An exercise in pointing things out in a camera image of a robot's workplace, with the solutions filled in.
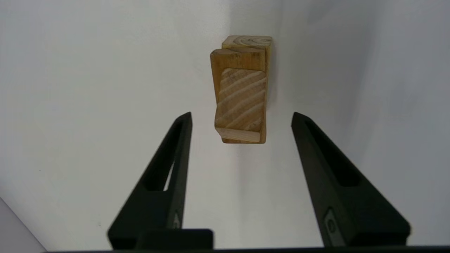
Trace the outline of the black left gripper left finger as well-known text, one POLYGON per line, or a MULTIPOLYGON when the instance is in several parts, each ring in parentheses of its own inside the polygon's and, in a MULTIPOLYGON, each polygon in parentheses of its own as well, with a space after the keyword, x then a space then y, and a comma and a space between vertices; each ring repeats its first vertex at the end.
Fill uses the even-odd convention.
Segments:
POLYGON ((177 117, 111 224, 113 250, 209 251, 210 229, 183 229, 192 114, 177 117))

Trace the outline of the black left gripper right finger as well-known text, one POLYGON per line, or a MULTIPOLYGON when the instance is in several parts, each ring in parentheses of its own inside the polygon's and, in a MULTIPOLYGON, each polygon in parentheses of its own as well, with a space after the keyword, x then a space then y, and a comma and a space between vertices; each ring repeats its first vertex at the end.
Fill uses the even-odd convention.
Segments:
POLYGON ((309 117, 291 129, 325 247, 405 246, 408 221, 309 117))

